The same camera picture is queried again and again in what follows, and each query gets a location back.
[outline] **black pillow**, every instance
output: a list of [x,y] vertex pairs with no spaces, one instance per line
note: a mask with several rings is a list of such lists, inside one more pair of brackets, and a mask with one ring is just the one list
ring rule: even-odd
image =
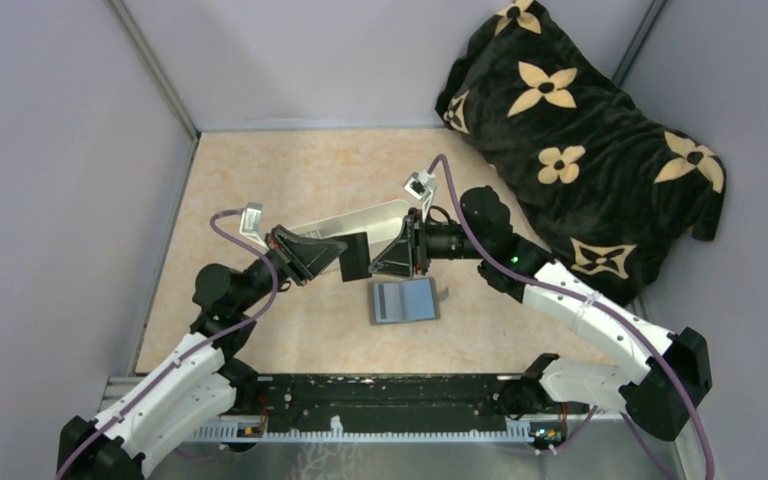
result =
[[567,268],[619,304],[658,277],[685,231],[714,239],[720,159],[646,118],[537,2],[517,1],[472,35],[436,111]]

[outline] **purple cable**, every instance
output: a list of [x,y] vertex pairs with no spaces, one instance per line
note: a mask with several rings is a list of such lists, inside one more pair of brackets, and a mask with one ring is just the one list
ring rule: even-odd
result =
[[[649,446],[648,443],[646,443],[646,439],[643,438],[643,435],[640,433],[640,430],[634,425],[634,422],[631,421],[630,418],[628,418],[628,415],[623,414],[623,421],[626,425],[628,425],[629,430],[631,430],[631,434],[634,435],[634,439],[637,440],[637,443],[640,444],[640,448],[643,449],[643,452],[646,453],[646,456],[649,458],[658,458],[655,455],[655,452],[652,451],[652,448]],[[661,475],[666,477],[668,480],[677,480],[672,473],[667,469],[667,467],[664,466],[663,463],[660,461],[652,463],[655,464],[655,467],[660,470]]]
[[573,440],[575,440],[575,438],[578,437],[579,434],[581,434],[581,431],[584,430],[584,427],[586,427],[587,424],[590,423],[590,420],[593,420],[593,416],[596,415],[596,410],[597,410],[597,407],[596,405],[594,405],[593,408],[591,408],[590,411],[587,412],[587,416],[584,417],[584,420],[582,420],[581,423],[578,424],[578,427],[572,432],[572,434],[570,434],[570,436],[567,437],[567,440],[555,448],[555,453],[560,452],[561,450],[566,450],[569,444]]
[[[260,318],[264,313],[266,313],[267,310],[272,306],[272,303],[275,301],[275,296],[278,295],[278,271],[275,270],[275,265],[272,264],[272,262],[266,258],[266,255],[263,253],[260,253],[255,249],[254,247],[250,246],[249,244],[243,242],[242,240],[234,237],[233,235],[229,234],[228,232],[222,230],[219,228],[218,225],[216,225],[216,222],[225,217],[230,217],[233,215],[239,215],[242,213],[242,210],[223,210],[221,212],[218,212],[214,214],[212,217],[210,217],[210,228],[213,229],[214,232],[219,234],[220,237],[228,240],[229,242],[242,247],[252,255],[256,256],[259,260],[263,261],[264,264],[266,264],[266,268],[269,270],[269,274],[272,276],[272,291],[269,293],[269,298],[266,300],[266,303],[261,307],[260,310],[255,312],[251,317],[249,317],[247,320],[242,321],[232,327],[228,327],[225,330],[222,330],[219,333],[216,333],[214,335],[211,335],[205,340],[202,340],[201,342],[197,343],[195,346],[190,348],[189,350],[185,351],[180,357],[178,357],[179,362],[183,362],[187,358],[189,358],[192,354],[200,350],[201,348],[205,347],[206,345],[210,345],[217,339],[224,337],[225,335],[230,335],[237,330],[240,330],[242,328],[247,327],[248,325],[251,325],[255,321],[257,321],[258,318]],[[57,475],[55,476],[55,480],[61,480],[63,476],[66,474],[66,471],[69,470],[69,467],[72,466],[73,463],[75,463],[75,460],[78,459],[78,457],[84,453],[84,451],[89,448],[89,446],[96,441],[100,436],[104,435],[105,432],[113,428],[113,425],[116,424],[117,418],[122,418],[124,421],[125,415],[128,414],[131,410],[133,410],[137,404],[142,401],[143,398],[145,398],[146,395],[148,395],[154,388],[163,381],[164,378],[166,378],[167,375],[169,375],[169,372],[174,370],[175,363],[170,363],[166,365],[166,367],[160,371],[160,373],[146,385],[146,387],[141,390],[137,395],[134,396],[133,399],[131,399],[130,402],[128,402],[124,407],[122,407],[121,410],[119,410],[118,416],[114,416],[111,418],[107,423],[101,426],[95,433],[90,435],[89,438],[84,440],[83,443],[81,443],[78,448],[75,449],[74,452],[72,452],[69,457],[66,458],[66,461],[63,462],[63,466],[60,467],[60,469],[57,471]]]
[[[463,209],[461,208],[460,201],[458,200],[457,192],[455,191],[455,182],[452,179],[452,171],[449,169],[449,159],[446,158],[446,156],[443,155],[442,153],[440,155],[437,155],[434,161],[431,162],[431,166],[428,167],[428,173],[429,174],[432,173],[434,171],[434,168],[437,167],[438,163],[443,164],[443,170],[446,174],[446,184],[449,187],[449,195],[452,198],[452,204],[455,207],[455,214],[457,214],[458,220],[461,222],[461,225],[463,226],[464,233],[466,233],[466,236],[467,238],[469,238],[469,241],[472,242],[473,246],[475,246],[475,249],[478,251],[478,253],[481,254],[484,260],[487,261],[487,263],[489,263],[490,265],[492,265],[493,267],[495,267],[497,270],[504,273],[505,275],[513,278],[514,280],[525,283],[526,285],[532,285],[532,286],[543,288],[552,292],[560,293],[562,295],[572,297],[581,302],[587,301],[587,297],[578,292],[567,290],[566,288],[562,288],[562,287],[557,287],[555,285],[544,283],[537,279],[529,278],[529,277],[520,275],[516,272],[513,272],[510,269],[506,268],[501,263],[497,262],[496,259],[494,259],[492,256],[490,256],[487,250],[485,250],[484,247],[481,246],[481,243],[478,242],[478,238],[475,236],[475,233],[473,233],[472,229],[469,227],[469,225],[466,222]],[[702,451],[705,456],[705,465],[707,467],[705,472],[705,480],[713,480],[714,455],[711,449],[711,443],[708,441],[708,435],[707,433],[705,433],[705,427],[702,425],[702,419],[699,417],[699,412],[696,411],[696,407],[693,405],[693,400],[691,400],[690,395],[687,393],[687,390],[684,388],[684,385],[682,385],[681,380],[679,380],[678,376],[675,374],[675,371],[673,371],[672,367],[670,367],[670,365],[667,363],[664,357],[658,353],[655,346],[652,345],[652,342],[650,342],[645,335],[640,333],[640,331],[637,330],[637,328],[635,328],[634,325],[631,324],[631,322],[629,322],[628,320],[623,318],[622,315],[620,315],[619,313],[615,312],[613,309],[607,307],[602,303],[596,302],[593,304],[593,306],[603,311],[604,313],[609,315],[611,318],[613,318],[617,322],[619,322],[620,325],[622,325],[629,333],[634,335],[634,337],[637,338],[641,344],[643,344],[643,346],[652,355],[652,358],[654,358],[655,361],[658,363],[658,365],[660,365],[661,368],[664,370],[664,373],[666,373],[667,378],[669,378],[670,380],[670,383],[672,383],[673,386],[675,386],[676,391],[678,391],[679,397],[681,398],[681,401],[684,404],[685,408],[687,408],[687,412],[690,415],[690,420],[691,422],[693,422],[693,427],[696,429],[696,435],[699,437],[699,444],[702,446]],[[656,463],[656,465],[660,465],[660,462],[654,456],[650,457],[650,459],[653,461],[653,463]]]

